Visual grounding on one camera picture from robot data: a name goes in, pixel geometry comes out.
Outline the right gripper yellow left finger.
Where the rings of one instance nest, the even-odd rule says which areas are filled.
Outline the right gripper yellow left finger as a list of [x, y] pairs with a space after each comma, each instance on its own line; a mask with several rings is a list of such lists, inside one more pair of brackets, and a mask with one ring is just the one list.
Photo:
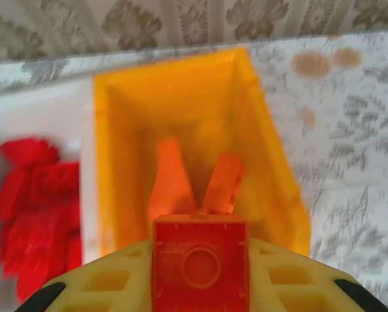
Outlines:
[[47, 282], [17, 312], [151, 312], [152, 241], [143, 240]]

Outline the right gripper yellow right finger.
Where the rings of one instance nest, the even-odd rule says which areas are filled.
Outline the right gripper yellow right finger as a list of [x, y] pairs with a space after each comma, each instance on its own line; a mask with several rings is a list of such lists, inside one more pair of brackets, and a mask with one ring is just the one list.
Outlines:
[[388, 312], [354, 277], [310, 257], [249, 239], [250, 312]]

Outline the orange sloped lego brick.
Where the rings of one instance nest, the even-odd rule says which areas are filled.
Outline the orange sloped lego brick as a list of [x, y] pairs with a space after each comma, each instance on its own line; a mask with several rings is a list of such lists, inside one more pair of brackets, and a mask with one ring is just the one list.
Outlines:
[[233, 213], [244, 171], [239, 157], [232, 153], [220, 154], [203, 199], [204, 213], [211, 215]]
[[196, 201], [179, 141], [164, 140], [157, 145], [157, 173], [147, 214], [155, 219], [163, 214], [190, 214], [195, 210]]

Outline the red lego brick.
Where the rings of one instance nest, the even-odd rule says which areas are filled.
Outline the red lego brick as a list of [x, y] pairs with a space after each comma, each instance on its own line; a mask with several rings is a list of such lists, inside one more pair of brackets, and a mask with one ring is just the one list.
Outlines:
[[0, 191], [3, 277], [16, 280], [23, 303], [49, 280], [83, 263], [79, 190], [36, 199], [29, 190]]
[[35, 205], [68, 200], [79, 194], [79, 162], [37, 166], [32, 172], [30, 201]]
[[0, 145], [1, 155], [16, 168], [57, 163], [59, 150], [46, 138], [35, 136], [7, 140]]

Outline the yellow plastic bin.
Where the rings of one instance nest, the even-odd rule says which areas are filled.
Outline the yellow plastic bin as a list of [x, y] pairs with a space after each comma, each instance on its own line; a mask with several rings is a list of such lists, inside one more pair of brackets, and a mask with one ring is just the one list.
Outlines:
[[229, 151], [245, 167], [234, 212], [251, 237], [309, 254], [310, 217], [244, 48], [98, 74], [94, 95], [102, 255], [151, 237], [156, 147], [169, 138], [197, 202]]

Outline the white plastic bin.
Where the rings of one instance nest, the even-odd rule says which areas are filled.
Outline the white plastic bin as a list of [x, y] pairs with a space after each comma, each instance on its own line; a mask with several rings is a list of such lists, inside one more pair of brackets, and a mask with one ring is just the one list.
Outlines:
[[[0, 145], [13, 137], [50, 138], [65, 159], [81, 161], [83, 261], [100, 253], [97, 216], [94, 91], [92, 79], [51, 83], [0, 95]], [[0, 156], [0, 188], [9, 165]], [[0, 312], [17, 308], [16, 287], [1, 277]]]

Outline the floral patterned table cover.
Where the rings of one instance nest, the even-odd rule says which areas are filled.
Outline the floral patterned table cover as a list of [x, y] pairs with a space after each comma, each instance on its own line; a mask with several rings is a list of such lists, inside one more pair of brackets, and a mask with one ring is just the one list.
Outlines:
[[[388, 32], [247, 46], [312, 217], [312, 256], [388, 306]], [[0, 63], [0, 142], [39, 131], [81, 146], [86, 86], [96, 72], [211, 51], [211, 46]], [[7, 165], [0, 158], [0, 186]], [[17, 307], [1, 276], [0, 312]]]

